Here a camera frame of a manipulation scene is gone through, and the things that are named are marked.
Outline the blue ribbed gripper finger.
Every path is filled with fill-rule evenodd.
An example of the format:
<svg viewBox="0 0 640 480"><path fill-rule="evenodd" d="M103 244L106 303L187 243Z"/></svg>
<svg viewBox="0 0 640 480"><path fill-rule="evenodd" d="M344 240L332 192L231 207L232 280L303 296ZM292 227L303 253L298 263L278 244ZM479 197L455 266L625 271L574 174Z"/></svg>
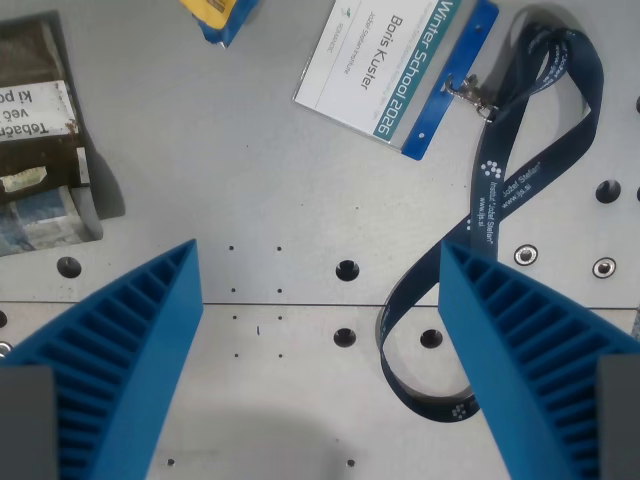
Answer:
<svg viewBox="0 0 640 480"><path fill-rule="evenodd" d="M196 240L131 270L18 343L53 375L62 479L146 477L203 314Z"/></svg>
<svg viewBox="0 0 640 480"><path fill-rule="evenodd" d="M446 242L438 310L510 476L601 476L596 371L639 343L589 309Z"/></svg>

